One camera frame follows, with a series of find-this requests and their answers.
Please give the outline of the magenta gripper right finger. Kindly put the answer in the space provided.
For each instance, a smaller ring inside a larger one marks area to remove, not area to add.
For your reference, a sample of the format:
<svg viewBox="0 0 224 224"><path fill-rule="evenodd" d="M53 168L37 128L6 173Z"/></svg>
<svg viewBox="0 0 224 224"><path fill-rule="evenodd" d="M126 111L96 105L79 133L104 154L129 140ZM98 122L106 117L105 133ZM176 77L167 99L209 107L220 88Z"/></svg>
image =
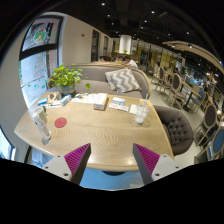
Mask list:
<svg viewBox="0 0 224 224"><path fill-rule="evenodd" d="M133 144L133 155L137 162L143 183L145 185L152 183L152 173L160 156L150 149L136 143Z"/></svg>

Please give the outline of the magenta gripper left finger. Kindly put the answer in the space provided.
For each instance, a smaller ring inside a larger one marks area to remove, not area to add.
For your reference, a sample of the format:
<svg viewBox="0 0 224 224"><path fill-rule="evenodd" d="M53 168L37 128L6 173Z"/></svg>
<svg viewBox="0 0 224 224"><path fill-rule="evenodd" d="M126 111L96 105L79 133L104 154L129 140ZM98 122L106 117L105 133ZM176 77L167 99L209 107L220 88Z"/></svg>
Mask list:
<svg viewBox="0 0 224 224"><path fill-rule="evenodd" d="M71 181L79 185L84 174L87 161L91 154L91 144L85 144L64 156L65 161L71 171Z"/></svg>

